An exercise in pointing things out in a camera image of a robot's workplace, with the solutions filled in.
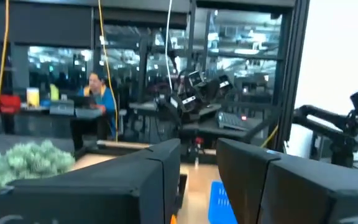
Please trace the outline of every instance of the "black monitor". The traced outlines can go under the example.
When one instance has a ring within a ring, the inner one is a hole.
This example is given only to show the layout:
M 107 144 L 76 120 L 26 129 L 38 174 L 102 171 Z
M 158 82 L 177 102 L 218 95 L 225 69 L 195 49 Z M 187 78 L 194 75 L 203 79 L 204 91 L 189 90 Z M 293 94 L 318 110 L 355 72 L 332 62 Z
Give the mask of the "black monitor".
M 74 101 L 76 108 L 89 108 L 91 105 L 96 104 L 95 99 L 92 96 L 69 96 L 68 99 Z

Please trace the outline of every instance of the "black metal frame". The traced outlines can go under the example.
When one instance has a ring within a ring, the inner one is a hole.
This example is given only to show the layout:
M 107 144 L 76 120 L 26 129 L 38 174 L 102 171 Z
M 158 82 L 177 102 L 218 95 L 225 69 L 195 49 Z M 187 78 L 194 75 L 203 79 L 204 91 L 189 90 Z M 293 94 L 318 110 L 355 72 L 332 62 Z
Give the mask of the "black metal frame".
M 292 12 L 287 15 L 291 20 L 286 23 L 290 23 L 291 27 L 284 68 L 283 113 L 278 122 L 277 136 L 273 145 L 273 149 L 280 152 L 284 152 L 283 143 L 289 140 L 291 132 L 309 4 L 310 0 L 297 0 Z

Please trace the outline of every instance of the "yellow container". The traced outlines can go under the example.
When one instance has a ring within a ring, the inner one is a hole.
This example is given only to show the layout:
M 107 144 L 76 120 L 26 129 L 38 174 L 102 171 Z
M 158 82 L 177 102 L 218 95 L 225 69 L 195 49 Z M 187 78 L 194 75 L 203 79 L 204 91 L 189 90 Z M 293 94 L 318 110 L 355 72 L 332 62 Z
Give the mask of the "yellow container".
M 40 90 L 38 88 L 27 88 L 27 106 L 40 106 Z
M 50 100 L 59 100 L 59 89 L 54 84 L 50 84 Z

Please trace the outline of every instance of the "green plant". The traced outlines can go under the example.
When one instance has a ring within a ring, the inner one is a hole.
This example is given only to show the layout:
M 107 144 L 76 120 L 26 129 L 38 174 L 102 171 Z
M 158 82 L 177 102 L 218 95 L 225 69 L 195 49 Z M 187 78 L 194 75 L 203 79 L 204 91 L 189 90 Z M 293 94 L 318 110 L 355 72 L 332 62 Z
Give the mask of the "green plant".
M 56 148 L 50 141 L 16 144 L 0 153 L 0 190 L 18 179 L 38 179 L 68 172 L 75 160 L 70 153 Z

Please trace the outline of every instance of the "computer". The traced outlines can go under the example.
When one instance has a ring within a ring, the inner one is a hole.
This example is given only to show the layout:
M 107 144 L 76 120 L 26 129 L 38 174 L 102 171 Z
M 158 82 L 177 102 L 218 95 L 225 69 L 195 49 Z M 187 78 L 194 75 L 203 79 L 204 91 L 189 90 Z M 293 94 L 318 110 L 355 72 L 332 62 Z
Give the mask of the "computer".
M 69 100 L 74 101 L 75 108 L 89 108 L 91 105 L 96 104 L 95 100 L 91 96 L 69 96 Z
M 238 223 L 358 223 L 358 170 L 218 139 Z
M 260 123 L 260 121 L 255 118 L 248 118 L 244 115 L 240 116 L 222 111 L 216 114 L 216 121 L 218 122 L 219 128 L 234 129 L 238 131 L 249 131 Z
M 0 193 L 0 223 L 170 223 L 180 140 L 44 179 L 15 180 Z

